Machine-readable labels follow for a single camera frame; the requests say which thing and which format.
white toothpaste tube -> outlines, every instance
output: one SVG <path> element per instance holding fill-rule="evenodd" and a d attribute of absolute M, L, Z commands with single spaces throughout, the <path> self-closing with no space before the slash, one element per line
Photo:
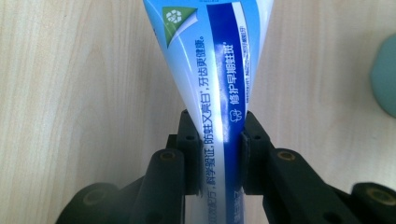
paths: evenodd
<path fill-rule="evenodd" d="M 244 223 L 240 133 L 273 0 L 144 0 L 203 141 L 191 223 Z"/>

wooden table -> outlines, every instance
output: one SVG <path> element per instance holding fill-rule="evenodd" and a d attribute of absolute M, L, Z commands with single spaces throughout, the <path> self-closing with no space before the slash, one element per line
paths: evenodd
<path fill-rule="evenodd" d="M 394 33 L 393 0 L 275 0 L 249 109 L 339 189 L 396 189 L 396 119 L 369 82 Z M 183 109 L 141 1 L 0 1 L 0 223 L 136 180 Z M 247 223 L 266 223 L 261 200 Z"/>

blue object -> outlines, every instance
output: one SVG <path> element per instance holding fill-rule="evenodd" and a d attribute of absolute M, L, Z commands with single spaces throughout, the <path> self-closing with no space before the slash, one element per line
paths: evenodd
<path fill-rule="evenodd" d="M 396 35 L 382 44 L 371 73 L 371 82 L 375 99 L 396 118 Z"/>

